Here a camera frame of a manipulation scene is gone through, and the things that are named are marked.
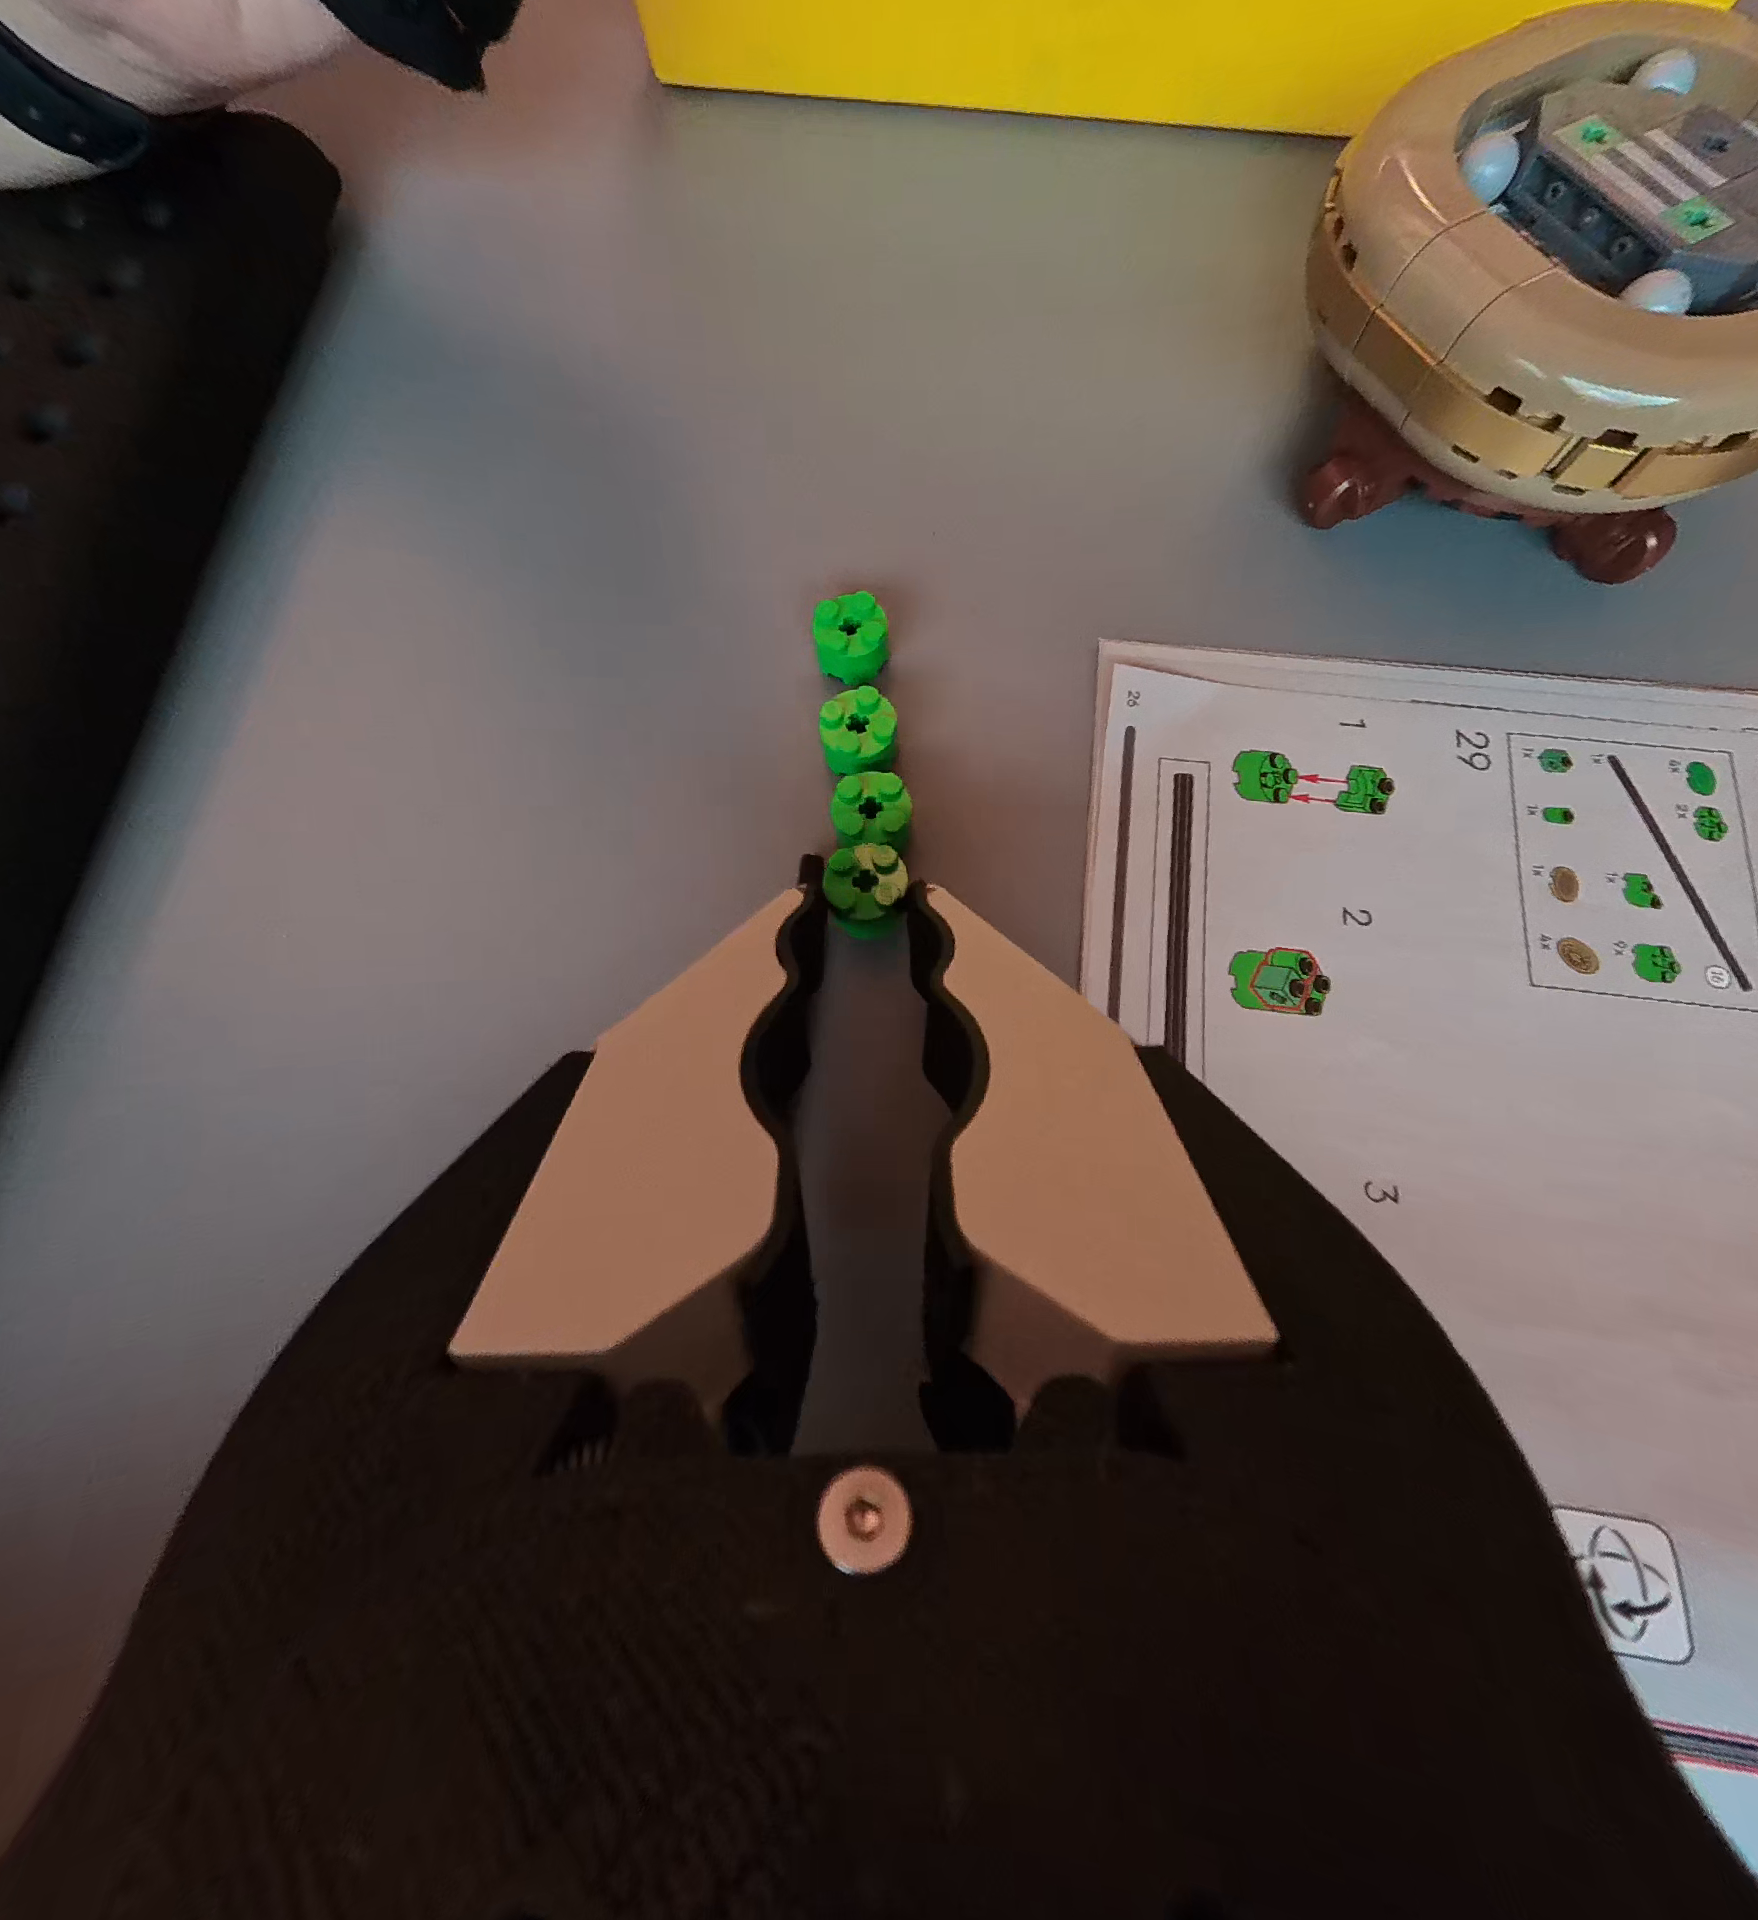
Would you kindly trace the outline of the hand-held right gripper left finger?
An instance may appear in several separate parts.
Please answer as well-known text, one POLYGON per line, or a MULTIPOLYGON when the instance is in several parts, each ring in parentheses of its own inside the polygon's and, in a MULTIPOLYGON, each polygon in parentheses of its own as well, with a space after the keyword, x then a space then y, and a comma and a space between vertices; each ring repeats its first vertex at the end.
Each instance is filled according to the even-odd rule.
POLYGON ((793 1143, 824 902, 794 886, 610 1027, 451 1337, 463 1368, 686 1384, 793 1448, 818 1307, 793 1143))

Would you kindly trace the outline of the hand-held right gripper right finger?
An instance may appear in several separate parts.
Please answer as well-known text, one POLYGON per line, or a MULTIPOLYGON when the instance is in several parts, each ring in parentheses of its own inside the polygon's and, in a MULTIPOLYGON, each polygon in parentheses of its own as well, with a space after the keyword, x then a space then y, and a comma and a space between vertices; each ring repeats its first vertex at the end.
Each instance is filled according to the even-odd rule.
POLYGON ((1040 1389, 1267 1358, 1277 1328, 1128 1035, 951 891, 910 888, 950 1109, 923 1287, 936 1444, 1007 1448, 1040 1389))

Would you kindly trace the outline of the green round brick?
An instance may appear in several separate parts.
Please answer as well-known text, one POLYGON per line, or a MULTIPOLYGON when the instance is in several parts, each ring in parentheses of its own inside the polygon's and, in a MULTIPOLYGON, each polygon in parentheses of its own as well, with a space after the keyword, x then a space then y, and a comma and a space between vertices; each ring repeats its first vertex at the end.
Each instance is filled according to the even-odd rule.
POLYGON ((867 589, 826 597, 813 611, 813 643, 822 676, 869 685, 892 657, 890 615, 867 589))
POLYGON ((855 940, 882 937, 910 888, 900 851, 882 842, 837 846, 822 865, 821 893, 837 927, 855 940))
POLYGON ((818 707, 826 772, 835 779, 892 772, 895 727, 895 707, 874 684, 842 688, 818 707))
POLYGON ((828 816, 839 846, 904 851, 914 819, 912 794, 898 772, 860 771, 833 787, 828 816))

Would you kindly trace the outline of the instruction booklet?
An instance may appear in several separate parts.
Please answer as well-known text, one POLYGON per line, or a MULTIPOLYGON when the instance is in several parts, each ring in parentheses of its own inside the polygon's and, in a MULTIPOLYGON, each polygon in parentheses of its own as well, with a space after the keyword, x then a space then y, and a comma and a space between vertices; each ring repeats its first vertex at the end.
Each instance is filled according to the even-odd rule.
POLYGON ((1758 1872, 1758 694, 1100 646, 1080 985, 1421 1293, 1758 1872))

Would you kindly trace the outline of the yellow plastic bin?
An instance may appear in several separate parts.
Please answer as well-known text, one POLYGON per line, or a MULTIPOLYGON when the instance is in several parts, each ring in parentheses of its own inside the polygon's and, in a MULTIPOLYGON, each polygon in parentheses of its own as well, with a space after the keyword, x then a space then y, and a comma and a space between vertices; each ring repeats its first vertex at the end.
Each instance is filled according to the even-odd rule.
POLYGON ((676 87, 1351 132, 1548 2, 642 2, 676 87))

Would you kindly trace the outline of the grey desk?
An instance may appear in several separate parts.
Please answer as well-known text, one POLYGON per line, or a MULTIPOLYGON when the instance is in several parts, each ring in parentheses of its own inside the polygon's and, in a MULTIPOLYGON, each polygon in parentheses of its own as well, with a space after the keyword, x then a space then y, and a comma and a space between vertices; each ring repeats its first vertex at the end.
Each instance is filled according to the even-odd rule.
POLYGON ((1758 688, 1758 478, 1629 589, 1299 524, 1330 139, 686 92, 627 3, 261 107, 346 244, 0 1099, 0 1854, 279 1343, 816 845, 818 597, 1067 978, 1100 637, 1758 688))

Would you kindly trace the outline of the person's left hand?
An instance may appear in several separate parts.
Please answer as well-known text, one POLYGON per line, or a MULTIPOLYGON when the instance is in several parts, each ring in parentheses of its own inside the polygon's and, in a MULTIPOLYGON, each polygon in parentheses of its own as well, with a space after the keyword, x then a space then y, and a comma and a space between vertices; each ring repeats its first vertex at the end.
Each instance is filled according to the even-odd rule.
POLYGON ((172 113, 247 99, 334 61, 353 42, 319 2, 76 2, 64 22, 125 95, 172 113))

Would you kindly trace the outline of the black wristband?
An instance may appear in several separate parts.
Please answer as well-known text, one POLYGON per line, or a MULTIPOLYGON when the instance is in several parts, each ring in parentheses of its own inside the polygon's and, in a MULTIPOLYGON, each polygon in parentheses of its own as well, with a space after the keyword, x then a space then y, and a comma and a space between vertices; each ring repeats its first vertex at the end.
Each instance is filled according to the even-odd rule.
POLYGON ((150 120, 57 67, 0 18, 0 120, 42 148, 107 172, 144 158, 150 120))

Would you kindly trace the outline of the black dotted mat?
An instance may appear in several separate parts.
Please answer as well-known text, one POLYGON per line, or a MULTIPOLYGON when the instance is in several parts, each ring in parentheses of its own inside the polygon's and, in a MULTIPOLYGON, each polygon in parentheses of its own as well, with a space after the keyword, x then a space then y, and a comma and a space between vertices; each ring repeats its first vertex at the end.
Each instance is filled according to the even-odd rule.
POLYGON ((277 116, 0 191, 0 1086, 332 251, 277 116))

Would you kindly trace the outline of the tan brick-built pot model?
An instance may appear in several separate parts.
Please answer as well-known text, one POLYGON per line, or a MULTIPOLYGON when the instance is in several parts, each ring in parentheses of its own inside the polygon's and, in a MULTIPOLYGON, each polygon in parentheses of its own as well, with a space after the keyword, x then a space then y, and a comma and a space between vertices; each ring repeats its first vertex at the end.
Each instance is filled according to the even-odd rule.
POLYGON ((1758 22, 1590 3, 1427 67, 1347 143, 1305 303, 1345 394, 1309 524, 1423 491, 1644 577, 1758 470, 1758 22))

